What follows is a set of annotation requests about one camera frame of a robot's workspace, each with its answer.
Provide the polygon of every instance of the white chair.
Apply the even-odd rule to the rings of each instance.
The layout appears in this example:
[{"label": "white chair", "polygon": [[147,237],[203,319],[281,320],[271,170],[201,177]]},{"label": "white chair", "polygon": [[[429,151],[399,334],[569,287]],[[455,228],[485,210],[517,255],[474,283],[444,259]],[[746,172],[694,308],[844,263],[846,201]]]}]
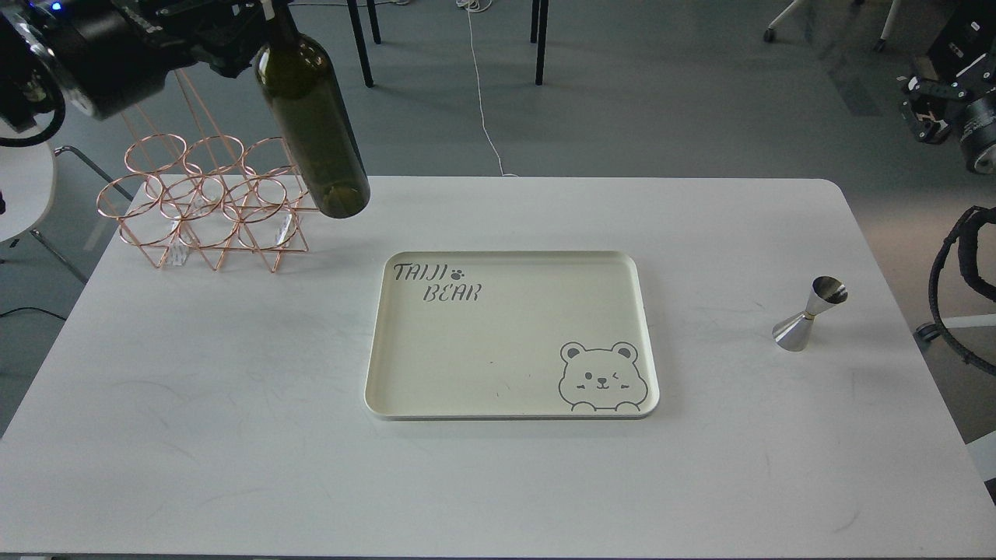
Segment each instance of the white chair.
[{"label": "white chair", "polygon": [[[778,14],[770,24],[768,24],[768,29],[764,31],[764,41],[766,43],[771,43],[775,40],[775,28],[778,27],[782,20],[787,18],[792,12],[799,9],[800,6],[808,2],[809,0],[792,0],[788,8],[782,10],[782,13]],[[861,5],[865,3],[865,0],[854,0],[856,5]],[[885,48],[885,41],[888,40],[888,36],[892,34],[892,28],[895,26],[895,14],[899,11],[899,4],[901,0],[892,0],[892,5],[888,8],[888,16],[885,17],[885,27],[881,30],[881,36],[878,37],[878,41],[874,44],[871,49],[877,53],[880,53],[882,49]]]},{"label": "white chair", "polygon": [[[0,121],[0,136],[11,138],[14,134],[6,123]],[[0,214],[0,242],[27,231],[73,276],[86,284],[89,280],[87,275],[70,262],[38,229],[38,224],[48,214],[55,197],[55,158],[66,152],[79,157],[106,182],[111,182],[111,178],[99,166],[70,145],[64,145],[55,151],[52,151],[46,142],[29,147],[0,147],[0,193],[6,206],[4,213]],[[119,192],[131,200],[131,195],[126,191],[119,188]]]}]

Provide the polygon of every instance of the white cable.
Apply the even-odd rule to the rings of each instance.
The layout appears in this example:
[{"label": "white cable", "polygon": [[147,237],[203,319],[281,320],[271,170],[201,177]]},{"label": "white cable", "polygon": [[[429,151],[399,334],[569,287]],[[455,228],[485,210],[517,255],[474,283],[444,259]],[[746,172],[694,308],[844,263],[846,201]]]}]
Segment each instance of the white cable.
[{"label": "white cable", "polygon": [[503,177],[517,177],[519,175],[515,173],[505,172],[505,167],[501,163],[501,154],[498,153],[498,148],[495,147],[495,142],[491,141],[491,135],[488,134],[488,128],[484,124],[484,96],[481,93],[481,71],[479,68],[477,68],[477,53],[474,51],[474,24],[471,23],[470,21],[470,14],[483,12],[484,10],[487,10],[490,6],[491,2],[489,1],[487,6],[481,8],[477,12],[471,10],[469,7],[464,7],[464,9],[467,10],[467,28],[470,30],[470,56],[474,59],[474,75],[477,77],[477,107],[481,112],[481,130],[484,131],[484,137],[488,139],[488,143],[491,144],[491,149],[494,150],[495,152],[495,157],[498,158],[498,171],[501,173],[501,176]]},{"label": "white cable", "polygon": [[456,7],[463,8],[471,14],[479,14],[491,7],[491,1],[488,0],[488,3],[482,6],[479,0],[456,0]]}]

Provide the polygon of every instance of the jigger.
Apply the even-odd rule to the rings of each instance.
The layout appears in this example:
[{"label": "jigger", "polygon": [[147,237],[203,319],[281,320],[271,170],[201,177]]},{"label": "jigger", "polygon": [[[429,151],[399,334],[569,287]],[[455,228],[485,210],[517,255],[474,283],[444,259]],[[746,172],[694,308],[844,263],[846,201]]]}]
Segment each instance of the jigger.
[{"label": "jigger", "polygon": [[806,311],[793,315],[775,325],[771,336],[778,346],[789,352],[800,352],[809,344],[813,320],[816,316],[848,301],[848,288],[837,278],[821,276],[813,281]]}]

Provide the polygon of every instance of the bear illustration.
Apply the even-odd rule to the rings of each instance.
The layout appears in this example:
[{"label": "bear illustration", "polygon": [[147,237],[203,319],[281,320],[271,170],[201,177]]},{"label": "bear illustration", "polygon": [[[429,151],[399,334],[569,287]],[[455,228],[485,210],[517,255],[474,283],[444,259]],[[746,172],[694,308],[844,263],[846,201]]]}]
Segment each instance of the bear illustration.
[{"label": "bear illustration", "polygon": [[615,343],[611,349],[586,349],[569,342],[561,348],[564,376],[560,394],[571,410],[636,409],[646,399],[646,381],[636,368],[636,347]]}]

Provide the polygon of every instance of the wine bottle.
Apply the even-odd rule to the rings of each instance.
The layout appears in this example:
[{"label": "wine bottle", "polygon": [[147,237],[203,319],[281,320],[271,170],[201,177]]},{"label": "wine bottle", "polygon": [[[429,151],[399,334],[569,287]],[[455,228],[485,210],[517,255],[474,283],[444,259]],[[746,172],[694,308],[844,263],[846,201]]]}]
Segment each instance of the wine bottle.
[{"label": "wine bottle", "polygon": [[294,24],[287,0],[262,0],[268,44],[256,80],[318,209],[360,213],[370,184],[329,55]]}]

